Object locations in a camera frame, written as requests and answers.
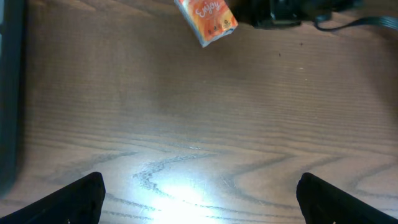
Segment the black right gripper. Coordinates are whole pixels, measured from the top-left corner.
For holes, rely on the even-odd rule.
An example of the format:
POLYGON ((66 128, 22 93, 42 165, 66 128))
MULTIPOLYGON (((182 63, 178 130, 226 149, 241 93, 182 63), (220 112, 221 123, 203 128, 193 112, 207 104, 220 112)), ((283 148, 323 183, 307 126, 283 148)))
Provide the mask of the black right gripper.
POLYGON ((303 22, 329 21, 334 12, 354 9, 362 0, 243 0, 232 12, 238 22, 256 29, 287 29, 303 22))

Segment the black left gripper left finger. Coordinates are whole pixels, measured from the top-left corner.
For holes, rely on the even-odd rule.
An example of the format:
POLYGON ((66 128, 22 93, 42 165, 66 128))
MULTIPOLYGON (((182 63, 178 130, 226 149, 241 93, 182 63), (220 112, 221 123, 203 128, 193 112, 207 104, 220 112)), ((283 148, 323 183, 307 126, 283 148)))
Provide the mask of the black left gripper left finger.
POLYGON ((1 224, 99 223, 106 189, 92 172, 64 188, 1 218, 1 224))

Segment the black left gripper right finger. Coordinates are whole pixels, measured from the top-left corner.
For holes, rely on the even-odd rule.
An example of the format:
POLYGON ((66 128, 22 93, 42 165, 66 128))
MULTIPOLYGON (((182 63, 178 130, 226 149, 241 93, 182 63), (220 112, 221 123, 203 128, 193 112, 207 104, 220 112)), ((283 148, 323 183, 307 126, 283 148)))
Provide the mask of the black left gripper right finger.
POLYGON ((397 219, 306 172, 296 198, 306 224, 397 224, 397 219))

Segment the small orange box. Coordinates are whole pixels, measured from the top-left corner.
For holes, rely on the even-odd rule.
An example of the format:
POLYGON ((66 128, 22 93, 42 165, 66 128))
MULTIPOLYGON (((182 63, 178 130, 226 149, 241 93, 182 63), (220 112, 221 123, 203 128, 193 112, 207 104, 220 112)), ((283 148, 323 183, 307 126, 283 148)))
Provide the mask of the small orange box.
POLYGON ((175 0, 202 47, 231 34, 238 22, 225 0, 175 0))

